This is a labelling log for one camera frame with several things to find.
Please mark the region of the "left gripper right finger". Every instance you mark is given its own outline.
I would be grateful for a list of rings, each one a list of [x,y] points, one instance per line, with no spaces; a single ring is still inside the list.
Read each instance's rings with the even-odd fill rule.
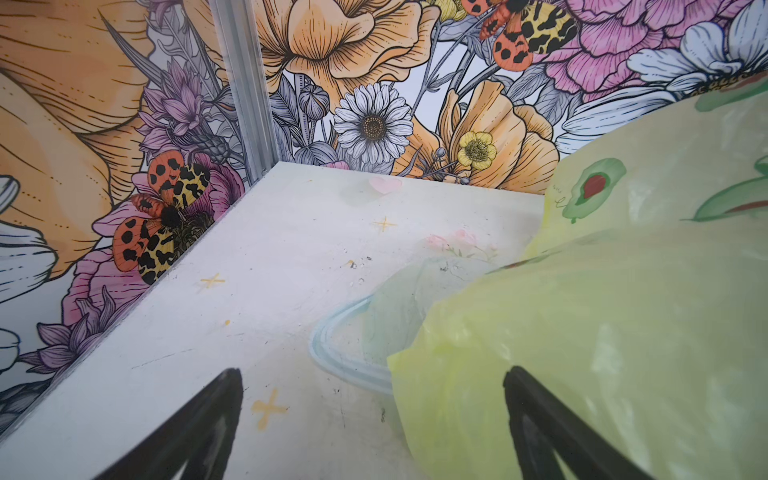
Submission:
[[[520,366],[503,388],[509,430],[524,479],[562,479],[564,463],[578,479],[648,479],[543,384]]]

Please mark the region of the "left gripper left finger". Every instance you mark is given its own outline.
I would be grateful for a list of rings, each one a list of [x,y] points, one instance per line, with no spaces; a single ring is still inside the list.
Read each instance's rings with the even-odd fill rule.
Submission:
[[[243,401],[241,372],[222,371],[99,479],[221,479]]]

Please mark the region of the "yellow-green plastic bag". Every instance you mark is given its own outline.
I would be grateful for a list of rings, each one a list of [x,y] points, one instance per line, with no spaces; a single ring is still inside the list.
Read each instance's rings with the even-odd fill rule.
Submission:
[[[652,479],[767,475],[767,82],[641,117],[557,167],[523,257],[388,360],[434,479],[575,477],[563,405]]]

